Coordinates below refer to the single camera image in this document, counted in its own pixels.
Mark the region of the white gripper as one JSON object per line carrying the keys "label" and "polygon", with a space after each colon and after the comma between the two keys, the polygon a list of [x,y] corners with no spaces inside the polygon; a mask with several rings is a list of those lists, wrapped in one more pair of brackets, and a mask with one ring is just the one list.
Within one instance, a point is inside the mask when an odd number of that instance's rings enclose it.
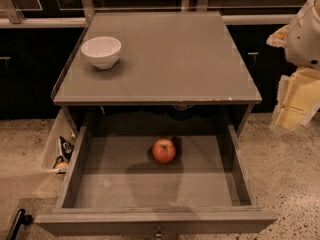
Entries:
{"label": "white gripper", "polygon": [[320,109],[320,0],[307,0],[288,25],[271,34],[266,43],[285,47],[288,62],[298,66],[282,75],[271,127],[296,130],[306,126]]}

